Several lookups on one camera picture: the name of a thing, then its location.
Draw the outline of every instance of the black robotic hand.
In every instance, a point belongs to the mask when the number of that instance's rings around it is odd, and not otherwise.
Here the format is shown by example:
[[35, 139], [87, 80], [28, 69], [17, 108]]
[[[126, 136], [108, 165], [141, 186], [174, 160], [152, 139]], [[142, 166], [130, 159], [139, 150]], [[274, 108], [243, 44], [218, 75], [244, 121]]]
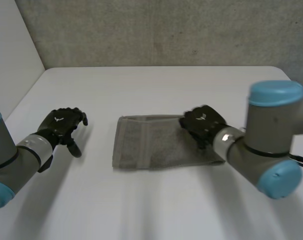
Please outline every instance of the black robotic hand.
[[225, 119], [208, 105], [186, 111], [179, 123], [196, 140], [200, 149], [212, 145], [216, 134], [227, 127]]
[[82, 156], [81, 150], [78, 148], [72, 132], [82, 122], [85, 126], [88, 125], [87, 116], [78, 108], [60, 108], [51, 111], [40, 124], [37, 135], [46, 138], [52, 148], [57, 145], [66, 145], [69, 152], [76, 158]]

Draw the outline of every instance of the concrete wall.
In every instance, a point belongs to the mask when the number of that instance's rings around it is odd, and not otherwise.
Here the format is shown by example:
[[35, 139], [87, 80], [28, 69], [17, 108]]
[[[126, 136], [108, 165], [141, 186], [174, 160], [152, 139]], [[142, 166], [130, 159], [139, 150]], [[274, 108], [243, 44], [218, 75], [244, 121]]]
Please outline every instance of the concrete wall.
[[303, 82], [303, 0], [16, 0], [45, 68], [275, 66]]
[[14, 0], [0, 0], [0, 112], [10, 115], [45, 71]]

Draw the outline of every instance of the folded towel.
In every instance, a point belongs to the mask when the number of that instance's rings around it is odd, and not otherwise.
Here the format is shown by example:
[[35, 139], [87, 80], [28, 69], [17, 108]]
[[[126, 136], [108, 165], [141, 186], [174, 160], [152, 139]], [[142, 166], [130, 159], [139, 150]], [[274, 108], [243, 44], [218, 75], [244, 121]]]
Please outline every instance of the folded towel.
[[112, 167], [164, 169], [178, 166], [221, 165], [209, 145], [199, 149], [179, 124], [181, 115], [122, 116], [118, 120]]

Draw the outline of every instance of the robotic arm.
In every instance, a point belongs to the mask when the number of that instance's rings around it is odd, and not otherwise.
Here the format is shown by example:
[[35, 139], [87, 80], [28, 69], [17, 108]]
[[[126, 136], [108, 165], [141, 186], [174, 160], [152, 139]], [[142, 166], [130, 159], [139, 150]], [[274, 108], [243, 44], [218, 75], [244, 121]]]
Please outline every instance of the robotic arm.
[[303, 134], [303, 87], [294, 81], [263, 81], [251, 86], [246, 132], [227, 125], [205, 105], [179, 120], [203, 149], [214, 151], [260, 192], [284, 198], [299, 185], [303, 173], [290, 149], [293, 135]]
[[15, 145], [0, 114], [0, 208], [12, 200], [36, 172], [50, 167], [57, 145], [66, 145], [76, 158], [82, 155], [71, 136], [80, 122], [88, 125], [86, 114], [78, 108], [53, 110], [37, 132]]

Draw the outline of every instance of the white table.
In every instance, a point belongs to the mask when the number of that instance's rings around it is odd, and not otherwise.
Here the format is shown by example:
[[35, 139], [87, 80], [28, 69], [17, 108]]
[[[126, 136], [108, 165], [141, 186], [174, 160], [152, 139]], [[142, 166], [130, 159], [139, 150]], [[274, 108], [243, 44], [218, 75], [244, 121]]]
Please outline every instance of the white table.
[[[6, 124], [17, 143], [53, 109], [79, 107], [83, 157], [59, 147], [0, 209], [0, 240], [303, 240], [303, 183], [282, 200], [228, 164], [121, 172], [112, 168], [117, 120], [181, 114], [208, 104], [243, 127], [248, 88], [287, 80], [275, 67], [80, 67], [47, 70]], [[303, 136], [294, 153], [303, 155]]]

